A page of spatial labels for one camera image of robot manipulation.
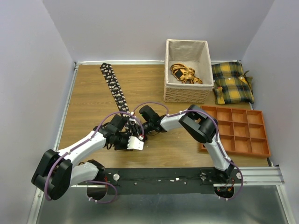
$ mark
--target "orange compartment tray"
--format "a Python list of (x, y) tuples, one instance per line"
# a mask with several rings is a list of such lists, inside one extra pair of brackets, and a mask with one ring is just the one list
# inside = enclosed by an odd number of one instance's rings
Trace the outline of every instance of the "orange compartment tray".
[[(271, 156), (263, 113), (215, 106), (201, 108), (218, 120), (220, 139), (228, 154)], [(200, 144), (200, 151), (206, 151)]]

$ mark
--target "wooden table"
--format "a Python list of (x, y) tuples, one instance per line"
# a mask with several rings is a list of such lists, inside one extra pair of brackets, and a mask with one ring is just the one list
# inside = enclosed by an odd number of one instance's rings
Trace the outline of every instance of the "wooden table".
[[(145, 101), (163, 103), (164, 65), (113, 65), (129, 108)], [(165, 103), (170, 113), (189, 107), (190, 103)], [(211, 92), (206, 105), (215, 105)], [(158, 114), (165, 114), (159, 105), (150, 105)], [(228, 107), (250, 109), (241, 103)], [(103, 78), (99, 65), (80, 65), (59, 149), (85, 137), (108, 114), (118, 108)], [(266, 159), (232, 155), (241, 167), (267, 166)], [(95, 159), (107, 168), (212, 167), (207, 153), (199, 152), (199, 144), (183, 128), (149, 136), (143, 151), (101, 149), (86, 160)]]

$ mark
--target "woven storage basket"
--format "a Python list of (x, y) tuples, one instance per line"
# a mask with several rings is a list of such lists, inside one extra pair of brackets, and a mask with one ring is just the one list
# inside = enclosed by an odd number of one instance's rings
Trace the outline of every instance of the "woven storage basket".
[[(170, 67), (182, 63), (195, 69), (203, 84), (183, 84)], [(167, 40), (165, 56), (164, 101), (203, 104), (213, 89), (213, 74), (207, 41)]]

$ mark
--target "black patterned strap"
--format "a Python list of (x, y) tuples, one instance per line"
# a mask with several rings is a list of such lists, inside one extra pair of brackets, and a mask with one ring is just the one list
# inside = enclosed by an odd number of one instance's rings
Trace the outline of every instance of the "black patterned strap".
[[(116, 105), (118, 107), (119, 111), (130, 113), (127, 101), (125, 99), (125, 96), (123, 95), (123, 92), (121, 90), (121, 86), (118, 83), (118, 80), (115, 76), (114, 70), (110, 64), (103, 63), (100, 67), (101, 72), (104, 76), (104, 79), (106, 80), (106, 83), (108, 84), (108, 87), (111, 91), (112, 96), (114, 97), (114, 100), (116, 102)], [(126, 130), (129, 130), (129, 124), (127, 123), (125, 126)]]

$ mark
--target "yellow plaid pillow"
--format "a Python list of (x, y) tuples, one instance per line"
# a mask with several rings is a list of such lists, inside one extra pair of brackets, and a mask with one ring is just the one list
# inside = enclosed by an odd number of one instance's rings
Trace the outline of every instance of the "yellow plaid pillow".
[(216, 104), (254, 103), (252, 78), (246, 77), (240, 62), (224, 62), (212, 65)]

